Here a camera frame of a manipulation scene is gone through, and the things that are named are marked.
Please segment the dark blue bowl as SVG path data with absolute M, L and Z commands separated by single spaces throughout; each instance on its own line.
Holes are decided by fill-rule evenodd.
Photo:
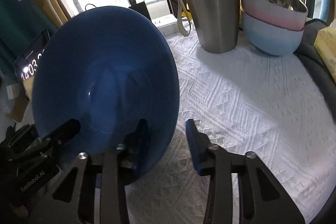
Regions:
M 145 119 L 149 133 L 135 169 L 141 177 L 160 161 L 174 135 L 179 79 L 173 54 L 139 12 L 117 6 L 82 12 L 46 45 L 32 106 L 42 137 L 69 119 L 81 124 L 59 156 L 62 168 L 80 152 L 116 147 Z

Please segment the cardboard box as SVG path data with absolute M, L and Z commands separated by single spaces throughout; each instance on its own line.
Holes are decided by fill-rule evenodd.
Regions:
M 21 122 L 23 120 L 28 101 L 25 97 L 18 97 L 11 100 L 10 103 L 10 109 L 5 112 L 6 116 L 15 122 Z

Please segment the small white box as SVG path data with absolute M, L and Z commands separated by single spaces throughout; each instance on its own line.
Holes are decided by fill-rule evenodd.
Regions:
M 11 84 L 6 87 L 7 96 L 9 100 L 13 100 L 20 95 L 21 88 L 19 84 Z

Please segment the white textured tablecloth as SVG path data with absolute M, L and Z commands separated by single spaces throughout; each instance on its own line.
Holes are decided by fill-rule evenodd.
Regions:
M 203 222 L 209 178 L 191 161 L 190 118 L 227 151 L 254 151 L 311 222 L 335 187 L 335 120 L 299 58 L 265 55 L 243 33 L 222 54 L 206 52 L 195 32 L 166 41 L 179 75 L 178 119 L 161 161 L 126 187 L 130 222 Z

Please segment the tablet showing clock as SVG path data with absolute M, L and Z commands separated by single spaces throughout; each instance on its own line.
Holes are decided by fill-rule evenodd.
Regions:
M 45 29 L 38 34 L 14 63 L 18 83 L 28 101 L 31 100 L 34 75 L 38 69 L 38 62 L 50 40 L 50 32 Z

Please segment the light blue bowl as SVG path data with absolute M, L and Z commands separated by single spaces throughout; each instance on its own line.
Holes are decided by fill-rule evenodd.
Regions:
M 299 47 L 303 30 L 280 28 L 241 11 L 241 24 L 245 37 L 260 51 L 271 56 L 286 56 Z

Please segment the teal curtain left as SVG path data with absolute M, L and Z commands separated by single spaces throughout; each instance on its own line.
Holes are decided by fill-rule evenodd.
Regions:
M 43 30 L 58 28 L 34 0 L 1 0 L 1 72 L 16 80 L 14 63 Z

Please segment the white power strip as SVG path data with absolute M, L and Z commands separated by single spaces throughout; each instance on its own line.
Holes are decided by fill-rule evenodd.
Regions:
M 173 14 L 153 19 L 152 23 L 159 29 L 163 36 L 170 36 L 178 33 L 177 19 Z

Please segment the pink bowl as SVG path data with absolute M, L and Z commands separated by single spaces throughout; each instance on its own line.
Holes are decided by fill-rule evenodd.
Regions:
M 241 0 L 241 7 L 248 15 L 265 23 L 285 28 L 291 31 L 301 31 L 307 18 L 307 8 L 299 0 L 294 4 L 278 0 L 272 3 L 269 0 Z

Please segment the yellow tissue pack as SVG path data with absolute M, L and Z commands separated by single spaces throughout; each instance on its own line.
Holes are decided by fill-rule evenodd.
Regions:
M 335 28 L 328 26 L 318 30 L 313 48 L 318 52 L 322 61 L 336 82 L 336 32 Z

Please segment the black charger block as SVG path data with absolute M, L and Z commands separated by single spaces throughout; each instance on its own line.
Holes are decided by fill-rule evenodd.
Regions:
M 144 1 L 137 3 L 136 0 L 129 0 L 130 6 L 129 8 L 139 12 L 143 16 L 145 16 L 147 19 L 151 20 L 149 11 L 147 9 L 146 3 Z

